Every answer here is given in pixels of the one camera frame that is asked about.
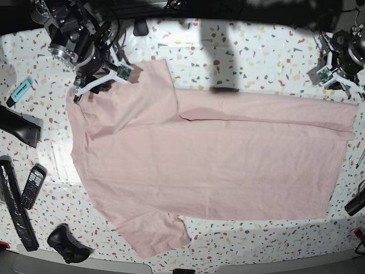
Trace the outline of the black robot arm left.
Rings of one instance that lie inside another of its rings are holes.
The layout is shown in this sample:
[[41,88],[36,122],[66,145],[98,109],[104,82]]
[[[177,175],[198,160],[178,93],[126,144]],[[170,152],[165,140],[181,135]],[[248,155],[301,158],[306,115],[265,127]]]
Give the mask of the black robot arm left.
[[350,31],[338,31],[331,37],[320,32],[325,64],[316,71],[320,84],[327,90],[342,90],[350,99],[357,92],[364,100],[364,86],[358,74],[364,70],[364,24]]

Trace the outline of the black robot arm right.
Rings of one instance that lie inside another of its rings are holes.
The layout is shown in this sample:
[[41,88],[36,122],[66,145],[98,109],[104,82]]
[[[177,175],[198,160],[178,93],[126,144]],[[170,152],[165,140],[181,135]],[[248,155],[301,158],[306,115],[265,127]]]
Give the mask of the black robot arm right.
[[127,82],[133,68],[117,53],[120,27],[113,31],[111,21],[99,23],[85,1],[31,1],[30,16],[46,29],[52,57],[76,72],[74,103],[87,92]]

